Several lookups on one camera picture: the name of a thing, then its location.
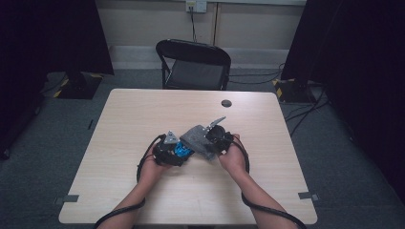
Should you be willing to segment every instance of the chair backrest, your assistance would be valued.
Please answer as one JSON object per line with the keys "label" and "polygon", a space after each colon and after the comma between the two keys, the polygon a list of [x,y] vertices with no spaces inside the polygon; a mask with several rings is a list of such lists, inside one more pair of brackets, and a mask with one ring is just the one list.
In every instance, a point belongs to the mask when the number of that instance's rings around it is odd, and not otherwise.
{"label": "chair backrest", "polygon": [[229,55],[219,47],[190,41],[167,39],[156,46],[160,60],[164,57],[182,61],[221,65],[230,68]]}

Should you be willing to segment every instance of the person's left arm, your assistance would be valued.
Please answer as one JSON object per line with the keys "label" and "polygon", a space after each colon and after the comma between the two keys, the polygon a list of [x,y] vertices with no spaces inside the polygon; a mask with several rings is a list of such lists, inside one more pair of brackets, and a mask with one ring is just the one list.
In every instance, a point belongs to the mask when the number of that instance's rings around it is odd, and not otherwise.
{"label": "person's left arm", "polygon": [[[152,147],[146,155],[145,162],[140,171],[138,184],[114,210],[141,203],[143,199],[146,198],[148,193],[152,190],[154,185],[159,181],[163,172],[171,167],[169,165],[160,166],[155,162],[155,159],[152,156],[153,148],[154,147]],[[101,225],[99,225],[97,228],[130,229],[133,227],[135,221],[137,220],[138,212],[139,209],[116,215],[102,222]]]}

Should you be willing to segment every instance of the wooden table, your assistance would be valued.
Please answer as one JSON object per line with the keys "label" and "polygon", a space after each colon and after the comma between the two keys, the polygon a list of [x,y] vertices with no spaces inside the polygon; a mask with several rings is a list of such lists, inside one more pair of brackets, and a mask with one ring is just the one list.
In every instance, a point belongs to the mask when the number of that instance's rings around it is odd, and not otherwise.
{"label": "wooden table", "polygon": [[[222,106],[228,99],[232,106]],[[196,125],[220,123],[240,134],[250,174],[286,210],[305,224],[317,216],[274,94],[115,89],[111,92],[69,195],[62,223],[95,223],[136,184],[137,165],[150,142],[168,131],[180,137]],[[139,224],[255,224],[241,191],[218,159],[194,154],[167,171],[139,214]]]}

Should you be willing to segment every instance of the person's left hand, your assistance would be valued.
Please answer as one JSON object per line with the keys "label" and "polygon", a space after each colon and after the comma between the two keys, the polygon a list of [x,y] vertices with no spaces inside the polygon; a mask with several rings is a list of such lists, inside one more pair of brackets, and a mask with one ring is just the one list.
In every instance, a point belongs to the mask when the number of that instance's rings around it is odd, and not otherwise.
{"label": "person's left hand", "polygon": [[160,179],[161,175],[164,171],[173,167],[172,165],[158,165],[153,157],[153,149],[156,147],[156,144],[151,147],[148,153],[145,156],[145,162],[143,163],[143,167],[140,170],[140,177],[139,183],[148,183],[148,184],[155,184]]}

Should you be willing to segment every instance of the chair seat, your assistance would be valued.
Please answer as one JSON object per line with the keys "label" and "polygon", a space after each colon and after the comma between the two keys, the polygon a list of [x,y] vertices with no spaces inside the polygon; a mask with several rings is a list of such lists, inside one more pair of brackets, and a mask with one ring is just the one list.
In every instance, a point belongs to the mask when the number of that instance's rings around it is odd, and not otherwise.
{"label": "chair seat", "polygon": [[176,60],[167,78],[166,87],[171,89],[220,90],[226,68]]}

